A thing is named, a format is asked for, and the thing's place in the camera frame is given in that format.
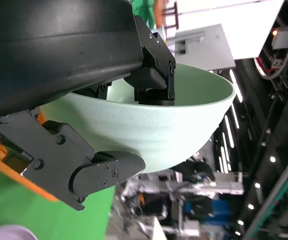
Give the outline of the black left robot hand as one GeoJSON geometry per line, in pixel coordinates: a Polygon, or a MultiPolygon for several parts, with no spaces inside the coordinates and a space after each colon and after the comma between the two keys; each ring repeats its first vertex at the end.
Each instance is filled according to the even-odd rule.
{"type": "Polygon", "coordinates": [[[106,100],[124,78],[139,104],[173,106],[176,61],[126,0],[0,0],[0,144],[22,175],[75,210],[145,168],[127,151],[95,152],[69,124],[37,120],[68,93],[106,100]]]}

